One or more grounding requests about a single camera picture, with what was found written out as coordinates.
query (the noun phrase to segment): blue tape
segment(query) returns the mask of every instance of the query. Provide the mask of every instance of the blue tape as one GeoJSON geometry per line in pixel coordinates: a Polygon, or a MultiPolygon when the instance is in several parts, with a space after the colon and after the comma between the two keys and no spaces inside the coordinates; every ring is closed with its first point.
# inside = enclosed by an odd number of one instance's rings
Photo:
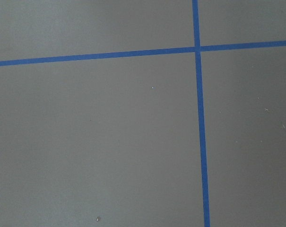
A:
{"type": "Polygon", "coordinates": [[[79,60],[104,59],[104,58],[123,58],[123,57],[134,57],[134,56],[189,53],[189,52],[195,52],[195,47],[180,47],[180,48],[111,52],[111,53],[94,53],[94,54],[47,57],[47,58],[9,60],[9,61],[0,61],[0,66],[37,64],[37,63],[47,63],[47,62],[59,62],[59,61],[79,61],[79,60]]]}
{"type": "Polygon", "coordinates": [[[209,193],[208,193],[208,171],[207,171],[207,152],[206,152],[206,134],[205,134],[205,116],[204,116],[204,98],[203,98],[203,81],[200,55],[200,37],[199,37],[199,8],[198,0],[192,0],[193,25],[194,25],[194,44],[195,68],[196,68],[196,85],[198,96],[199,112],[199,146],[200,146],[200,163],[201,163],[201,180],[203,189],[203,208],[204,208],[204,226],[210,227],[209,211],[209,193]]]}
{"type": "Polygon", "coordinates": [[[200,51],[224,51],[224,50],[239,50],[239,49],[279,47],[279,46],[286,46],[286,40],[273,41],[273,42],[246,43],[246,44],[224,44],[224,45],[202,46],[200,48],[200,51]]]}

